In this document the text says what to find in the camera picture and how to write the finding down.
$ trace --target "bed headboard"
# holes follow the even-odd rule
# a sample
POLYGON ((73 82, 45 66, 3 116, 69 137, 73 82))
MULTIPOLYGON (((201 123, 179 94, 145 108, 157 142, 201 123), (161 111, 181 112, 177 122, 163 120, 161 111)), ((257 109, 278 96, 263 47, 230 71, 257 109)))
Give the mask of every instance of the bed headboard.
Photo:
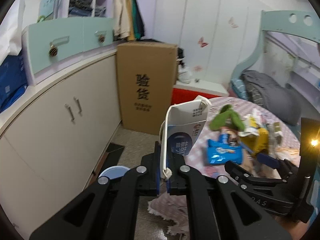
POLYGON ((239 78, 242 71, 251 67, 263 53, 265 32, 292 34, 320 44, 320 19, 316 13, 302 11, 262 11, 260 36, 250 57, 239 63, 231 78, 239 78))

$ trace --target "tile floor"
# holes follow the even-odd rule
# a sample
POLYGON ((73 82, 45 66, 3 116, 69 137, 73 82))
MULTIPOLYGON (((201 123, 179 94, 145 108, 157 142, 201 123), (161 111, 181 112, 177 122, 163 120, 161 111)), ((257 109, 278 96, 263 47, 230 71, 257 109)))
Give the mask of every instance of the tile floor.
MULTIPOLYGON (((141 162, 144 155, 153 152, 158 136, 125 130, 119 127, 112 142, 125 146, 118 165, 134 168, 141 162)), ((173 221, 164 221, 161 217, 149 214, 148 201, 153 197, 140 197, 136 223, 136 240, 179 240, 180 236, 167 234, 167 227, 174 225, 173 221)))

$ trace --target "blue bucket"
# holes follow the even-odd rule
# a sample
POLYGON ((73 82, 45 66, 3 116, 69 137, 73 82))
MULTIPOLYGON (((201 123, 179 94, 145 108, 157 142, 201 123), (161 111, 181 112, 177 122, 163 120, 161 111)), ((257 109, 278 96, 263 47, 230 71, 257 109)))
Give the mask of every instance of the blue bucket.
POLYGON ((130 168, 126 166, 112 166, 105 169, 99 176, 100 177, 108 177, 109 179, 116 179, 122 177, 130 168))

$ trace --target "silver bolt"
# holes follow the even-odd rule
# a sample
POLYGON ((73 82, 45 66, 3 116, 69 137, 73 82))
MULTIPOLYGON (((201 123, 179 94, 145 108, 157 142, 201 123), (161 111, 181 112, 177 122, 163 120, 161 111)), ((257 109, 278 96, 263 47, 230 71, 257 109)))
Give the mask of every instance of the silver bolt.
POLYGON ((109 182, 109 179, 107 177, 100 177, 98 178, 98 183, 100 185, 106 185, 109 182))
POLYGON ((229 179, 226 176, 219 176, 218 181, 222 184, 226 184, 229 181, 229 179))
POLYGON ((180 167, 180 171, 182 171, 182 172, 188 172, 188 171, 190 171, 190 167, 189 167, 188 165, 182 165, 182 166, 180 167))
POLYGON ((137 172, 139 173, 145 173, 146 171, 147 171, 147 168, 145 166, 137 167, 137 172))

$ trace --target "tablecloth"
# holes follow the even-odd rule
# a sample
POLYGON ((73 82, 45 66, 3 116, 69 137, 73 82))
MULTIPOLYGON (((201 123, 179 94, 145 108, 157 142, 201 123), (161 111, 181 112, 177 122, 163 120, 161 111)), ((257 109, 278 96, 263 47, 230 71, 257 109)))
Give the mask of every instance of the tablecloth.
MULTIPOLYGON (((219 136, 219 132, 211 131, 209 128, 209 124, 212 119, 219 113, 220 109, 226 105, 231 104, 236 112, 240 114, 240 116, 245 116, 252 112, 254 108, 266 113, 267 116, 273 122, 280 122, 281 130, 283 133, 283 139, 281 142, 281 147, 287 148, 300 148, 300 142, 297 140, 295 135, 291 132, 291 130, 275 115, 270 113, 268 110, 252 103, 249 101, 245 101, 239 98, 233 97, 220 97, 220 98, 212 98, 210 99, 212 103, 212 107, 208 113, 207 122, 201 131, 198 140, 192 147, 190 153, 185 156, 185 162, 187 165, 198 169, 203 175, 214 177, 220 175, 226 175, 228 177, 229 174, 225 171, 224 165, 208 165, 206 160, 206 148, 207 148, 207 140, 213 139, 217 140, 219 136)), ((250 159, 249 155, 244 155, 244 158, 250 159)), ((293 164, 299 166, 300 156, 299 154, 286 156, 293 164)), ((250 165, 243 163, 244 168, 249 169, 250 165)), ((274 177, 276 171, 264 166, 264 171, 266 173, 266 177, 274 177)), ((173 220, 176 225, 168 228, 168 233, 175 235, 178 233, 183 234, 182 239, 189 239, 189 224, 188 224, 188 211, 187 211, 187 203, 185 196, 170 196, 166 192, 162 193, 158 198, 149 202, 148 211, 154 215, 162 216, 166 220, 173 220)))

